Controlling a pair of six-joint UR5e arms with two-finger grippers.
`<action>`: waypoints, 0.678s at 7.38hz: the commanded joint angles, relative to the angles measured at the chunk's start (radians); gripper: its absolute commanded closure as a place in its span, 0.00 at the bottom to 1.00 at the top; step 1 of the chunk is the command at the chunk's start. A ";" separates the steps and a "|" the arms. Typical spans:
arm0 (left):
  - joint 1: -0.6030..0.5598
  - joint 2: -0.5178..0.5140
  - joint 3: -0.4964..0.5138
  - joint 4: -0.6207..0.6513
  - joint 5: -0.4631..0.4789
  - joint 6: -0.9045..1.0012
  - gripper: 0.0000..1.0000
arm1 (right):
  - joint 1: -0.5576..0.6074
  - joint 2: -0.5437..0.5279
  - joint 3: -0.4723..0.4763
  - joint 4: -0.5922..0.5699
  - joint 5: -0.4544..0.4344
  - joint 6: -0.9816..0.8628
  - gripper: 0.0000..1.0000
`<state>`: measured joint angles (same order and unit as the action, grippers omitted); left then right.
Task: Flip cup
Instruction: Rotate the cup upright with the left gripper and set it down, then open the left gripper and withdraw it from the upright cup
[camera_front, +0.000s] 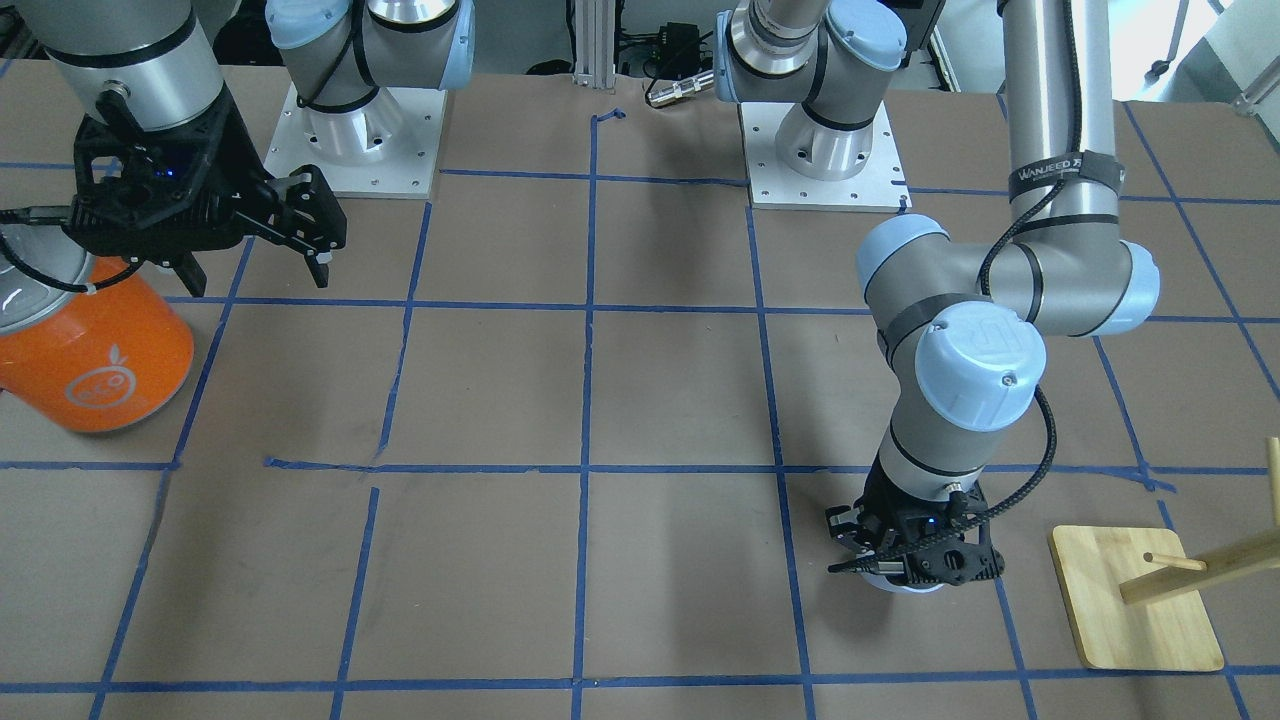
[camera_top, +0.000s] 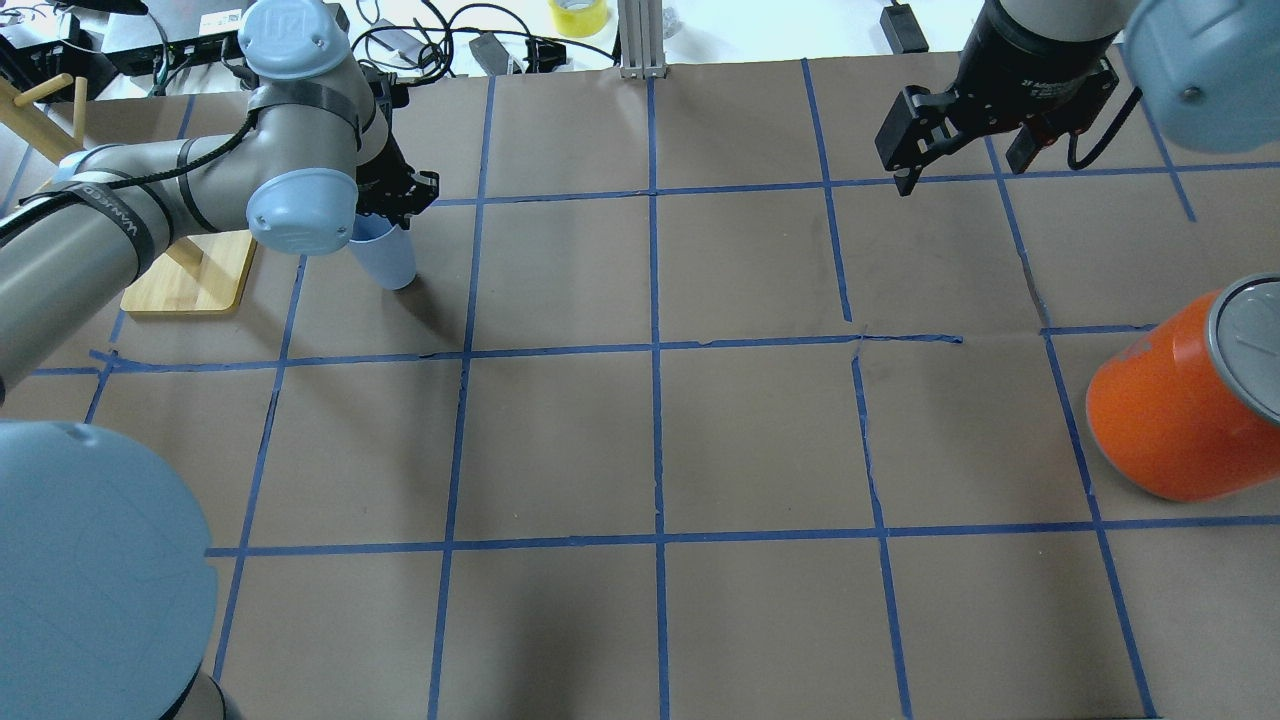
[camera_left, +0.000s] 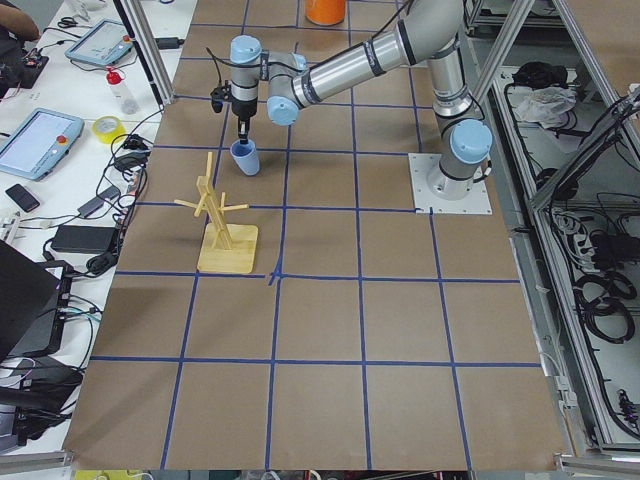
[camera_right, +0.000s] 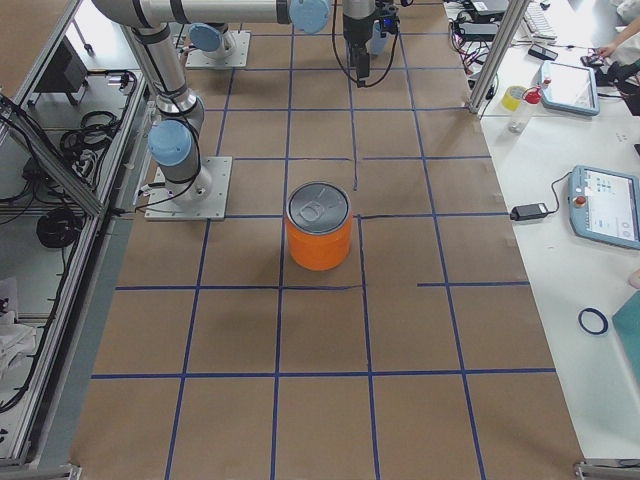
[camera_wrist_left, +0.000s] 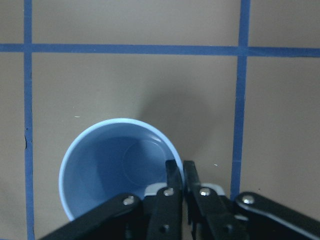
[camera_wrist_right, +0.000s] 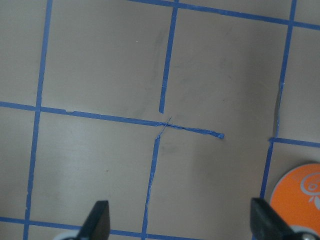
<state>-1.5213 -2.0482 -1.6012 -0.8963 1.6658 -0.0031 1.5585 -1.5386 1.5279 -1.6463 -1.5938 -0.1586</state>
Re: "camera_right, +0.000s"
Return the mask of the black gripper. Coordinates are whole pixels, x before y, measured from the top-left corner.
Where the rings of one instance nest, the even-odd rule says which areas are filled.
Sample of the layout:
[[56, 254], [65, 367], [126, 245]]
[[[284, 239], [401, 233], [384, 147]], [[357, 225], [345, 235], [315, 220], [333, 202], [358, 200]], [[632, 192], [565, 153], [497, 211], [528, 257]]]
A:
[[370, 75], [369, 41], [373, 24], [379, 21], [388, 39], [397, 35], [398, 7], [394, 1], [346, 0], [342, 9], [343, 37], [350, 52], [354, 53], [356, 85], [358, 88], [365, 88], [366, 79]]

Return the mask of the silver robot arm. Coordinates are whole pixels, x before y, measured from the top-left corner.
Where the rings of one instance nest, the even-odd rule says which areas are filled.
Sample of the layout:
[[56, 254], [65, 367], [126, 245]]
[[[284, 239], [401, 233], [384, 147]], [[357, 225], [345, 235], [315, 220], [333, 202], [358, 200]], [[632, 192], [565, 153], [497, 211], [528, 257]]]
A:
[[290, 25], [315, 34], [340, 21], [347, 47], [343, 70], [368, 87], [370, 57], [399, 32], [391, 1], [97, 1], [95, 7], [122, 27], [150, 84], [156, 114], [147, 137], [157, 165], [144, 187], [145, 216], [155, 221], [221, 220], [226, 213], [232, 160], [200, 150], [203, 98], [188, 84], [247, 63], [246, 25]]

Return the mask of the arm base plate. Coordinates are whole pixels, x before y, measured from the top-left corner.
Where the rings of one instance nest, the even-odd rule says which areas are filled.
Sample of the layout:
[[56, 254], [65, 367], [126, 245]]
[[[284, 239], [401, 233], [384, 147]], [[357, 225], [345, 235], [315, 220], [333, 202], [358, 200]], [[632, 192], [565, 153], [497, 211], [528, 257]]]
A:
[[150, 192], [150, 207], [144, 217], [149, 221], [223, 221], [232, 173], [231, 157], [203, 157], [195, 182], [182, 195], [177, 184], [165, 181], [156, 168], [154, 181], [164, 183]]
[[206, 24], [193, 25], [189, 31], [190, 45], [187, 69], [225, 70], [247, 65], [251, 32], [221, 31]]

